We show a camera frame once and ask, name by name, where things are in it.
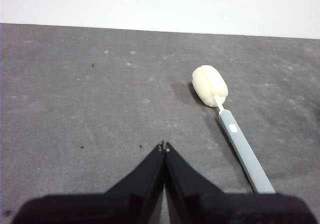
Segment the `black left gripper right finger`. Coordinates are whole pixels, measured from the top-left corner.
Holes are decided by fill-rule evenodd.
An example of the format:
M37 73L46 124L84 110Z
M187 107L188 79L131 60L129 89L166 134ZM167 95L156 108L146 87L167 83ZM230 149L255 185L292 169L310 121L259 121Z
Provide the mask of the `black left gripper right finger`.
M280 193L226 193L165 145L166 189L182 223L316 223L306 203Z

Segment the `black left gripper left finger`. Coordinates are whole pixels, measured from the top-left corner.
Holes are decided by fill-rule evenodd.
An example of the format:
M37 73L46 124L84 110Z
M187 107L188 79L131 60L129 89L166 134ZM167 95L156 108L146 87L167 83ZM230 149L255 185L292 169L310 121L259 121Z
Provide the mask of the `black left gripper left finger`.
M163 190L164 159L161 143L106 192L34 198L13 223L148 223Z

